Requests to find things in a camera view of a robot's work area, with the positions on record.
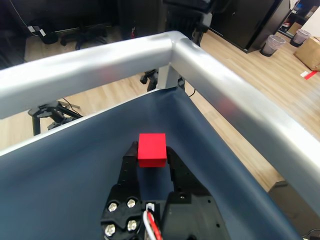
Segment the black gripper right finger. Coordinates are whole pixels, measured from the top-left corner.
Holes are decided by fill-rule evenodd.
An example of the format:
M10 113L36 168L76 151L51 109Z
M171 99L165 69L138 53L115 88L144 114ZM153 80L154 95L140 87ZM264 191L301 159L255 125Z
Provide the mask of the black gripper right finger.
M174 191L161 218L164 240L229 240L217 203L178 154L167 147L167 161Z

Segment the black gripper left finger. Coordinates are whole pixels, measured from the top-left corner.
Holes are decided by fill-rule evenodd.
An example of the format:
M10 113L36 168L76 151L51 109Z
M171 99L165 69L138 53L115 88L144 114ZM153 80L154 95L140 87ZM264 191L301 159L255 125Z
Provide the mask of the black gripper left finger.
M138 142L122 157L117 183L105 203L100 225L104 240L138 240L142 223L142 198L137 174Z

